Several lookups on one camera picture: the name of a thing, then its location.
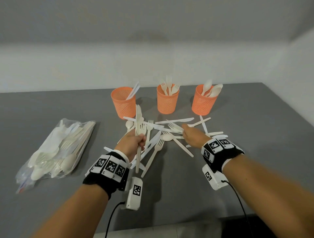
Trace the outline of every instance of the forearm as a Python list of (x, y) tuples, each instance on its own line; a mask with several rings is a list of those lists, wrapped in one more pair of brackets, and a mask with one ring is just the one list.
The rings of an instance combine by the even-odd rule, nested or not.
[(98, 185), (82, 185), (34, 234), (37, 237), (93, 237), (108, 203)]
[(239, 155), (223, 169), (229, 182), (278, 237), (312, 237), (314, 196)]

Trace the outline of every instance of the bag of plastic utensils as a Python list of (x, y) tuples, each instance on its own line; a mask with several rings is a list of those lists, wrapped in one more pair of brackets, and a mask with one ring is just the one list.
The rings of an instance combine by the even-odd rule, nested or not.
[(92, 134), (95, 121), (59, 121), (47, 139), (16, 174), (16, 193), (31, 189), (38, 179), (63, 178), (73, 171)]

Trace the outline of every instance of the orange mesh basket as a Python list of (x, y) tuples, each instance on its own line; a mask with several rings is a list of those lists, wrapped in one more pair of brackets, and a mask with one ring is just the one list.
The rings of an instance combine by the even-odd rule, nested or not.
[(203, 92), (203, 84), (198, 85), (195, 89), (195, 94), (194, 94), (194, 99), (193, 99), (193, 104), (192, 104), (192, 111), (197, 115), (205, 116), (209, 114), (218, 96), (209, 98), (209, 97), (202, 96), (201, 95), (202, 92)]
[(179, 91), (174, 95), (167, 96), (164, 91), (161, 89), (161, 86), (157, 87), (157, 109), (162, 114), (171, 114), (176, 109), (176, 102), (178, 100)]
[(136, 115), (135, 95), (131, 99), (126, 100), (131, 91), (132, 88), (130, 87), (120, 87), (111, 92), (113, 104), (121, 119), (124, 119), (124, 116), (135, 117)]

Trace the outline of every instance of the wrist strap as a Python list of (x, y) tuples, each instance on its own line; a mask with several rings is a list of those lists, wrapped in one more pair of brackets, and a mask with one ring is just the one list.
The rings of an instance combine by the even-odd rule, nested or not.
[(213, 138), (202, 147), (201, 153), (214, 173), (222, 173), (230, 159), (244, 154), (244, 151), (226, 138)]
[(124, 190), (129, 166), (129, 163), (126, 163), (123, 157), (116, 152), (101, 155), (85, 174), (86, 178), (83, 180), (83, 184), (99, 185), (107, 192), (110, 199), (111, 194), (117, 189)]

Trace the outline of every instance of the person's left hand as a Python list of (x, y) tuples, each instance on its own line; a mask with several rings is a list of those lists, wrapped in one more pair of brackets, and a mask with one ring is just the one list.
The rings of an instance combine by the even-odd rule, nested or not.
[(146, 136), (143, 134), (135, 136), (135, 129), (133, 129), (122, 137), (115, 149), (124, 153), (131, 162), (137, 154), (138, 146), (142, 147), (142, 150), (144, 150), (145, 142)]

